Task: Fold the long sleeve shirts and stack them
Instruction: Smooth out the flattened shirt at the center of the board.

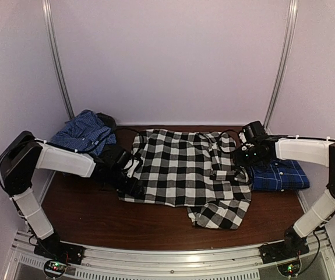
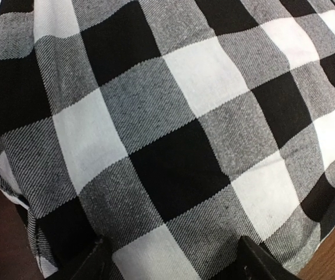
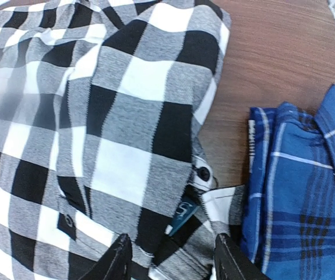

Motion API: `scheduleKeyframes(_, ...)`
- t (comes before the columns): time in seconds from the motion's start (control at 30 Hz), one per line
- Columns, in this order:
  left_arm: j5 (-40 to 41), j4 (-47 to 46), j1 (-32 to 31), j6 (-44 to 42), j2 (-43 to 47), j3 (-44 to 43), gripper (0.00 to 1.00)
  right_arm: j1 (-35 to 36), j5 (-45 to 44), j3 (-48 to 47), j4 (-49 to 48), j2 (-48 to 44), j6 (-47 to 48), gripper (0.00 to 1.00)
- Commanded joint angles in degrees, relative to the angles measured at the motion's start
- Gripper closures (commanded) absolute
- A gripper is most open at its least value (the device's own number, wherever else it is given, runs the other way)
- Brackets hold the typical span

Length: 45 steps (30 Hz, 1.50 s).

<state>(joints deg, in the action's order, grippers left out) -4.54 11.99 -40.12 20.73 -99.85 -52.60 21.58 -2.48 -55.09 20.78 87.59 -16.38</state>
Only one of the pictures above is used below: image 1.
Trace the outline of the black white checkered shirt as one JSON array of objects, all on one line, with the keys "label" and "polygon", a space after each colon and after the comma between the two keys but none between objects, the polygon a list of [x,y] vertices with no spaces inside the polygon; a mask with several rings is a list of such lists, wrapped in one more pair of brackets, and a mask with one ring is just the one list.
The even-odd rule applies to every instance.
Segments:
[{"label": "black white checkered shirt", "polygon": [[235,139],[227,132],[147,129],[132,142],[142,165],[135,171],[144,188],[136,198],[117,191],[124,202],[185,207],[192,224],[236,230],[251,204],[251,181],[236,167]]}]

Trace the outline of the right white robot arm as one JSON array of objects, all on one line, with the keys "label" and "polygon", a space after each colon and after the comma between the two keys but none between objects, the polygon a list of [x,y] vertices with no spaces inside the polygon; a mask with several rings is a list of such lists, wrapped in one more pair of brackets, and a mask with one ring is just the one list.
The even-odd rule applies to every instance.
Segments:
[{"label": "right white robot arm", "polygon": [[232,153],[235,164],[241,167],[279,159],[313,163],[329,169],[324,193],[285,231],[279,251],[283,257],[292,257],[301,249],[301,240],[335,214],[335,139],[265,134],[245,141]]}]

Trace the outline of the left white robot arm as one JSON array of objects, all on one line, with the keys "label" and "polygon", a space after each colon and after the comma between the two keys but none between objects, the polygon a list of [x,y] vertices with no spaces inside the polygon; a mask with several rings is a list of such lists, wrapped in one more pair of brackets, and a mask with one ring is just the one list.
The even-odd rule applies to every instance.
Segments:
[{"label": "left white robot arm", "polygon": [[63,148],[21,132],[0,155],[0,186],[14,203],[22,218],[41,241],[42,250],[52,259],[63,256],[64,245],[32,190],[32,177],[37,169],[97,178],[118,191],[139,198],[144,188],[134,177],[142,165],[134,155],[118,144],[105,145],[99,155],[94,149],[79,151]]}]

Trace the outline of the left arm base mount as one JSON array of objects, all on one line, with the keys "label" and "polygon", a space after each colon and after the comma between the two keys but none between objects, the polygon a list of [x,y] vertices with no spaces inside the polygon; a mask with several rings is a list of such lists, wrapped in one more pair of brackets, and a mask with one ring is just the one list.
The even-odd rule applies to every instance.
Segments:
[{"label": "left arm base mount", "polygon": [[64,243],[60,240],[44,239],[38,240],[34,254],[57,260],[64,264],[80,265],[82,263],[84,247]]}]

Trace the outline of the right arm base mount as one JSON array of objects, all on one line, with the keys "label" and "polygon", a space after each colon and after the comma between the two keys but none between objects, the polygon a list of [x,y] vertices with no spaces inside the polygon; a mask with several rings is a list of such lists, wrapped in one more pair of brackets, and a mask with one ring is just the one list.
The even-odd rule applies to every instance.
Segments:
[{"label": "right arm base mount", "polygon": [[307,244],[302,243],[296,248],[289,248],[285,241],[278,241],[275,243],[263,243],[259,247],[259,253],[263,263],[269,264],[307,254],[309,253],[309,247]]}]

